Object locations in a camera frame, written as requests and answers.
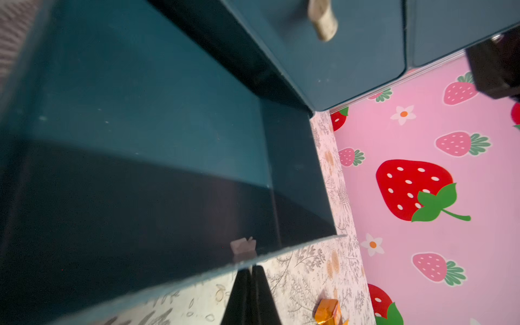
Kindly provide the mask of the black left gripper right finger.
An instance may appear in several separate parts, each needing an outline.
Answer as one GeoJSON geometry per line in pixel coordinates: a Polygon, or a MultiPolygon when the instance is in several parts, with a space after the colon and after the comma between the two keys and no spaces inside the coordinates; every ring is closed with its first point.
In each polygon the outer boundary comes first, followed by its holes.
{"type": "Polygon", "coordinates": [[[269,288],[264,268],[255,265],[251,270],[251,315],[255,325],[281,325],[276,304],[269,288]]]}

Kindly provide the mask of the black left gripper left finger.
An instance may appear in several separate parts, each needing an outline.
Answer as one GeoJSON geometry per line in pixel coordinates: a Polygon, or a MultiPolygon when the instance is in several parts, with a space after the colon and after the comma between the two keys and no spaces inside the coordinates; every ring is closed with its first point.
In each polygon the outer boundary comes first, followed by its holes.
{"type": "Polygon", "coordinates": [[[242,269],[237,272],[221,325],[250,324],[252,324],[251,271],[242,269]]]}

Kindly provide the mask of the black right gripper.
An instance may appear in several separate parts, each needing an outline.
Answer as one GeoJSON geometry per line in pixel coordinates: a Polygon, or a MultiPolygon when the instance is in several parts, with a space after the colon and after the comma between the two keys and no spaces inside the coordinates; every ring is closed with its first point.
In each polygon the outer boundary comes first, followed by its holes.
{"type": "Polygon", "coordinates": [[[478,92],[498,100],[519,99],[519,27],[465,50],[478,92]]]}

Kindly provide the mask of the orange cookie packet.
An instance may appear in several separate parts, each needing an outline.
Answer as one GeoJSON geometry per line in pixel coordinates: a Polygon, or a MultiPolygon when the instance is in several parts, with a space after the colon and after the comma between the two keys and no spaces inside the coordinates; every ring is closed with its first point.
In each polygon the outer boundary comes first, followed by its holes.
{"type": "Polygon", "coordinates": [[[321,299],[314,313],[318,325],[348,325],[349,320],[343,317],[337,299],[321,299]]]}

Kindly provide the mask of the teal drawer cabinet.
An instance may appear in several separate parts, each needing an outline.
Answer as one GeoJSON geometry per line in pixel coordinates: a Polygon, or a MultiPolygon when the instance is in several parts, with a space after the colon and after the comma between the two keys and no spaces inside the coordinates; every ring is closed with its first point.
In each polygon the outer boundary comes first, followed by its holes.
{"type": "Polygon", "coordinates": [[[519,323],[518,1],[2,1],[1,323],[519,323]]]}

